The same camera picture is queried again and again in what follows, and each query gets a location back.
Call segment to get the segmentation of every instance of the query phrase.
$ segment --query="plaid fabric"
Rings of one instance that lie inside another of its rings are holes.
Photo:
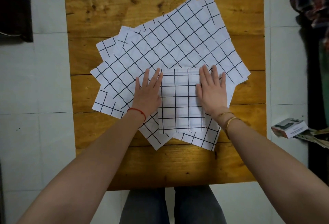
[[[312,22],[313,28],[322,28],[320,39],[329,52],[329,0],[290,0],[290,4]]]

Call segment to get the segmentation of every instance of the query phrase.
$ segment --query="white cardboard box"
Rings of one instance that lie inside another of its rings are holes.
[[[308,127],[303,120],[298,120],[294,118],[287,118],[282,122],[271,127],[274,134],[277,136],[283,136],[285,138],[292,138],[299,133],[307,130]]]

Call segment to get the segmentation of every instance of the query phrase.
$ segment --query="leg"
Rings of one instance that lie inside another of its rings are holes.
[[[175,188],[175,224],[226,224],[209,185]]]
[[[120,224],[169,224],[164,188],[130,190]]]

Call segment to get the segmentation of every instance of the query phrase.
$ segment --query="forearm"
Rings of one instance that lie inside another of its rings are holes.
[[[228,135],[286,223],[329,221],[329,189],[302,163],[240,120],[230,123]]]
[[[129,111],[47,185],[19,223],[89,223],[143,120]]]

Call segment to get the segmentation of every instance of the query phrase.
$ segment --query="table top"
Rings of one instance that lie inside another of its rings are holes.
[[[92,110],[100,87],[90,71],[102,62],[96,43],[170,12],[185,0],[65,0],[77,155],[116,118]],[[215,0],[237,53],[250,70],[231,111],[266,136],[264,0]],[[211,152],[177,139],[158,151],[138,131],[108,190],[254,181],[220,132]]]

